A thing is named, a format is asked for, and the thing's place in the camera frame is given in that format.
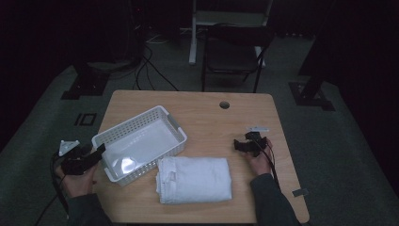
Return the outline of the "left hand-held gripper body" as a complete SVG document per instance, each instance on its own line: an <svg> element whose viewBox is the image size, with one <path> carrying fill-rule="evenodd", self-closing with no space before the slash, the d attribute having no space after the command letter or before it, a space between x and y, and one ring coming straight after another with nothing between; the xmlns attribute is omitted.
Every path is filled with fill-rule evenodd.
<svg viewBox="0 0 399 226"><path fill-rule="evenodd" d="M58 156L63 158L61 168L66 175L82 175L96 164L90 162L91 152L81 154L82 147L78 140L60 142Z"/></svg>

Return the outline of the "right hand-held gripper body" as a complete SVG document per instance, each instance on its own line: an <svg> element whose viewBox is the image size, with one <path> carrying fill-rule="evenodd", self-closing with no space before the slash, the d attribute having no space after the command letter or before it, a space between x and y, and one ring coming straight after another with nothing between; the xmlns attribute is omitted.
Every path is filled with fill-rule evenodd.
<svg viewBox="0 0 399 226"><path fill-rule="evenodd" d="M245 134L247 140L247 152L252 153L253 157L257 157L268 146L267 137L263 137L259 131L250 130Z"/></svg>

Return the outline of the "white plastic basket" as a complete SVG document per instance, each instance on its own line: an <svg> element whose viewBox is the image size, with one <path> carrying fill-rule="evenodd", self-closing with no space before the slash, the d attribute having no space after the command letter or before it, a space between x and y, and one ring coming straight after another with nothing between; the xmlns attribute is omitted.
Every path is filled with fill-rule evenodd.
<svg viewBox="0 0 399 226"><path fill-rule="evenodd" d="M157 161L184 149L187 135L172 115L157 105L94 136L105 146L102 164L108 180L126 186L156 167Z"/></svg>

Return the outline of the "white towel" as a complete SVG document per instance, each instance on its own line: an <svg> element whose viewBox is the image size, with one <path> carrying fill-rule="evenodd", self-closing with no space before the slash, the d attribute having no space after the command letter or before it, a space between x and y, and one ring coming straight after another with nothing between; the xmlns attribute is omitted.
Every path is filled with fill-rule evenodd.
<svg viewBox="0 0 399 226"><path fill-rule="evenodd" d="M232 199L226 158L165 157L157 162L156 192L162 204L224 202Z"/></svg>

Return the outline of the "person's left hand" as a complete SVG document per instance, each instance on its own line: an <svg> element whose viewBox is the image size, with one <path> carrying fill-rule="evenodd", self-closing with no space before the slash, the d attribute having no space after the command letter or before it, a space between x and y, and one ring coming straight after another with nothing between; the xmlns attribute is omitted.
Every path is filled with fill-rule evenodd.
<svg viewBox="0 0 399 226"><path fill-rule="evenodd" d="M96 184L94 174L97 166L86 170L82 175L66 175L61 167L56 168L56 175L62 179L62 187L69 198L85 196L93 192L93 186Z"/></svg>

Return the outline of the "person's right hand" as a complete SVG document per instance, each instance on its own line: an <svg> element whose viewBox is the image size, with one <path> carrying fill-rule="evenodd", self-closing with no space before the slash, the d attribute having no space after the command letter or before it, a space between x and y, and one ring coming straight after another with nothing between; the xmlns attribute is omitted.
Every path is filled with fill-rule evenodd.
<svg viewBox="0 0 399 226"><path fill-rule="evenodd" d="M268 147L260 153L258 156L254 157L251 153L248 153L246 159L252 169L252 171L256 175L263 175L263 174L270 174L272 169L270 165L270 155L271 155L271 148L273 145L270 141L268 141Z"/></svg>

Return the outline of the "black stand base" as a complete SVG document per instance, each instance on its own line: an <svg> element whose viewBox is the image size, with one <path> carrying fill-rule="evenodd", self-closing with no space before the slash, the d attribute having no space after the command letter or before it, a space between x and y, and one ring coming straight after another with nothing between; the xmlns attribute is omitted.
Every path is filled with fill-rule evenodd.
<svg viewBox="0 0 399 226"><path fill-rule="evenodd" d="M323 75L313 75L307 82L289 82L295 103L301 106L318 106L324 111L334 111L335 107L321 89L324 81Z"/></svg>
<svg viewBox="0 0 399 226"><path fill-rule="evenodd" d="M109 73L90 67L86 62L72 64L76 78L69 90L63 92L62 100L78 100L81 96L102 96Z"/></svg>

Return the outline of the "black folding chair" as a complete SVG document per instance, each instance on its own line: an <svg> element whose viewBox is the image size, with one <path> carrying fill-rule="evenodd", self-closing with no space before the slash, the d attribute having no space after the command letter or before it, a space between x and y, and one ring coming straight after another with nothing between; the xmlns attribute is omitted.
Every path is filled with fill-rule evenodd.
<svg viewBox="0 0 399 226"><path fill-rule="evenodd" d="M256 73L253 92L257 91L264 53L275 37L265 25L214 24L205 33L201 66L201 90L205 91L206 74L240 74L247 78Z"/></svg>

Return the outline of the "white metal stand frame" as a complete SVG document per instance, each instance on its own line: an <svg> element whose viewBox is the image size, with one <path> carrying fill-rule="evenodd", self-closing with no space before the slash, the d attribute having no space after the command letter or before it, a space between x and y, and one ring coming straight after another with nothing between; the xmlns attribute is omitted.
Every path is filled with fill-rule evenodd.
<svg viewBox="0 0 399 226"><path fill-rule="evenodd" d="M265 0L266 6L263 12L226 12L198 10L197 0L192 0L191 14L191 45L188 63L195 65L197 62L197 32L199 26L213 24L243 24L243 25L267 25L273 0Z"/></svg>

